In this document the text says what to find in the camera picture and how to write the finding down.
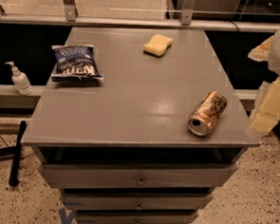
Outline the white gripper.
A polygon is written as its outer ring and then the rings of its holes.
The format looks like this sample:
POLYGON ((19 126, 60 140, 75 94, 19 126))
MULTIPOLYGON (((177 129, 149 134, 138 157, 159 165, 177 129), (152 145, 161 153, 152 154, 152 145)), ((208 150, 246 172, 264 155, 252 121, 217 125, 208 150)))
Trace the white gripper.
POLYGON ((248 53, 248 58, 268 62, 269 70, 279 77, 272 83, 263 82, 258 88, 249 127, 257 134, 268 134, 280 121, 280 29, 248 53))

